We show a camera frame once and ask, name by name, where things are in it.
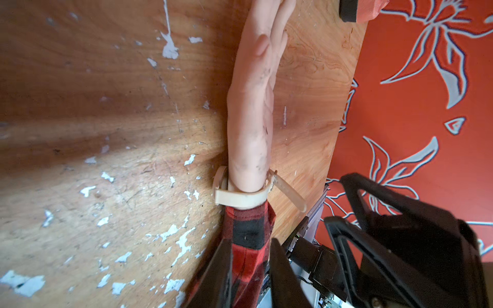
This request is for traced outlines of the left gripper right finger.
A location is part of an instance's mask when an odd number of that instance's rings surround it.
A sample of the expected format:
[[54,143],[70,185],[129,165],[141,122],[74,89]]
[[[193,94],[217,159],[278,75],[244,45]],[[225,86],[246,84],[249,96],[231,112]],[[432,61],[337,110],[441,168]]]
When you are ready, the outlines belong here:
[[270,288],[274,308],[311,308],[280,242],[274,238],[270,245]]

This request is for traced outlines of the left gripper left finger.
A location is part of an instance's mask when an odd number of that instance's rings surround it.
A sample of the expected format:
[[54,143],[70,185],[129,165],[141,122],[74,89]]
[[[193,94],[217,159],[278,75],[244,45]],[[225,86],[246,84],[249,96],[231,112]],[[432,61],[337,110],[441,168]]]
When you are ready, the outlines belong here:
[[184,307],[231,307],[232,261],[232,242],[223,239]]

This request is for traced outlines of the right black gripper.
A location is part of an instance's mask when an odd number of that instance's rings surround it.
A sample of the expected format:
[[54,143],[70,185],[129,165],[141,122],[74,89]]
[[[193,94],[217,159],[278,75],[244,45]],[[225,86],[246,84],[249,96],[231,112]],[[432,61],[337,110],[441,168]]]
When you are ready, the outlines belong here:
[[[449,211],[401,195],[359,173],[340,179],[359,226],[371,238],[358,267],[350,244],[356,227],[324,219],[342,271],[347,301],[370,307],[488,307],[477,236]],[[397,211],[382,215],[369,198]]]

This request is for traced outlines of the red black plaid sleeve arm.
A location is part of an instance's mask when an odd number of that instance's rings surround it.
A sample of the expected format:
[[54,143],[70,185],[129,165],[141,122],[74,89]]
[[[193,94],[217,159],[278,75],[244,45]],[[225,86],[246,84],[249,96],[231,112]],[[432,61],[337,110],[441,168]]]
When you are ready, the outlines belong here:
[[224,210],[220,239],[232,241],[232,307],[258,305],[275,220],[267,200],[249,210]]

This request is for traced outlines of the mannequin hand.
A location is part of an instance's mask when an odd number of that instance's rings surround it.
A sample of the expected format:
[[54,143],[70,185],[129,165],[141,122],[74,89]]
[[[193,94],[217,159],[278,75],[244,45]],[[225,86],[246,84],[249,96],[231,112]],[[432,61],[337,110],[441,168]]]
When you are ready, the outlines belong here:
[[273,90],[295,1],[253,1],[227,95],[229,180],[254,193],[265,184],[273,140]]

